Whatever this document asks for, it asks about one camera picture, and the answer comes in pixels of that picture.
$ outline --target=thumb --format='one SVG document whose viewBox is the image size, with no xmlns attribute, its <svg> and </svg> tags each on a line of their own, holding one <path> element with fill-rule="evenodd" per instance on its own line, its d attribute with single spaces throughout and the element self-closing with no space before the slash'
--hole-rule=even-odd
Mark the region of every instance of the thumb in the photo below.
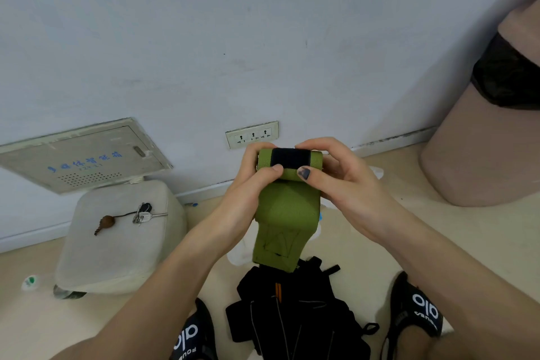
<svg viewBox="0 0 540 360">
<path fill-rule="evenodd" d="M 341 181 L 312 166 L 301 166 L 296 173 L 310 186 L 317 188 L 330 196 L 339 192 Z"/>
<path fill-rule="evenodd" d="M 280 164 L 261 168 L 250 179 L 246 181 L 246 187 L 250 191 L 256 192 L 258 194 L 265 186 L 280 178 L 282 174 L 283 166 L 281 166 Z"/>
</svg>

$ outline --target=baseboard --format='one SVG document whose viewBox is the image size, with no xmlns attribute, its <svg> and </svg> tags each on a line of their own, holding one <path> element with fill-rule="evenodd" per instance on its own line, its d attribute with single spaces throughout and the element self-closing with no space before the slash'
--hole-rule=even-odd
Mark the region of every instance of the baseboard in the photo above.
<svg viewBox="0 0 540 360">
<path fill-rule="evenodd" d="M 431 136 L 433 136 L 436 129 L 437 127 L 424 128 L 422 130 L 409 132 L 407 134 L 358 145 L 357 147 L 353 147 L 352 150 L 359 157 L 367 157 L 368 155 L 374 155 L 380 152 L 386 152 L 393 149 L 406 147 L 408 145 L 417 144 L 419 142 L 428 141 Z M 182 204 L 200 202 L 210 198 L 215 198 L 217 196 L 222 196 L 231 184 L 232 180 L 220 182 L 193 191 L 178 193 L 175 196 Z M 68 234 L 69 225 L 70 222 L 63 222 L 50 227 L 0 238 L 0 253 L 66 236 Z"/>
<path fill-rule="evenodd" d="M 52 241 L 62 238 L 68 234 L 71 222 L 62 222 L 46 228 L 40 228 L 0 238 L 0 254 L 13 249 L 24 248 L 26 246 Z"/>
<path fill-rule="evenodd" d="M 422 130 L 412 131 L 406 134 L 396 135 L 395 137 L 380 139 L 378 141 L 358 145 L 353 147 L 352 150 L 357 156 L 364 158 L 369 155 L 379 154 L 380 152 L 391 151 L 393 149 L 408 147 L 409 145 L 429 141 L 436 130 L 437 127 L 422 128 Z M 210 198 L 222 196 L 232 182 L 232 180 L 220 182 L 219 184 L 205 186 L 204 188 L 193 191 L 177 193 L 175 196 L 182 204 L 201 202 Z"/>
</svg>

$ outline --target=hand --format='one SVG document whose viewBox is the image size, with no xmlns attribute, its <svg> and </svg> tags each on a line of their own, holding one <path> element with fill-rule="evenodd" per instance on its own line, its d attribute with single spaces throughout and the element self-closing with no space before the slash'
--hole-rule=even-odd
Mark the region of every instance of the hand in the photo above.
<svg viewBox="0 0 540 360">
<path fill-rule="evenodd" d="M 296 148 L 329 152 L 323 157 L 322 171 L 302 166 L 298 175 L 320 189 L 321 195 L 332 201 L 351 225 L 372 241 L 381 243 L 388 226 L 409 214 L 385 190 L 366 162 L 342 142 L 335 138 L 314 138 Z"/>
<path fill-rule="evenodd" d="M 247 146 L 236 178 L 219 206 L 205 220 L 205 224 L 211 226 L 208 229 L 217 235 L 221 255 L 229 252 L 246 234 L 259 206 L 262 189 L 283 174 L 279 164 L 256 171 L 261 148 L 275 148 L 275 145 L 258 142 Z"/>
</svg>

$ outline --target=foot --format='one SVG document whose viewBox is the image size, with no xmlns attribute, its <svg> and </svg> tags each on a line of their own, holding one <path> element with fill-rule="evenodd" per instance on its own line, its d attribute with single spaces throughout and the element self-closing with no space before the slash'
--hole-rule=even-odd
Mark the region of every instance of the foot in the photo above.
<svg viewBox="0 0 540 360">
<path fill-rule="evenodd" d="M 199 298 L 190 312 L 169 360 L 218 360 L 214 325 L 210 312 Z"/>
<path fill-rule="evenodd" d="M 390 329 L 381 351 L 382 360 L 392 360 L 395 355 L 398 338 L 406 331 L 413 336 L 420 350 L 422 342 L 426 349 L 431 338 L 441 336 L 443 316 L 435 305 L 417 287 L 408 282 L 408 276 L 401 272 L 392 286 L 390 296 Z"/>
</svg>

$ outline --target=brown keychain charm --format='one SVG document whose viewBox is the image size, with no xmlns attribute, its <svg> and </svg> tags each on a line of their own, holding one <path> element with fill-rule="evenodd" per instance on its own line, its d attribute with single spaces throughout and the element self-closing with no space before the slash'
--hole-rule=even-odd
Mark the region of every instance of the brown keychain charm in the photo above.
<svg viewBox="0 0 540 360">
<path fill-rule="evenodd" d="M 107 229 L 107 228 L 110 228 L 111 226 L 113 226 L 114 225 L 114 218 L 121 218 L 123 216 L 131 215 L 132 213 L 136 213 L 136 212 L 137 211 L 133 211 L 133 212 L 130 212 L 130 213 L 125 213 L 124 215 L 115 215 L 115 216 L 105 215 L 99 221 L 99 227 L 94 232 L 94 236 L 97 236 L 97 234 L 99 234 L 99 231 L 101 231 L 102 229 Z"/>
</svg>

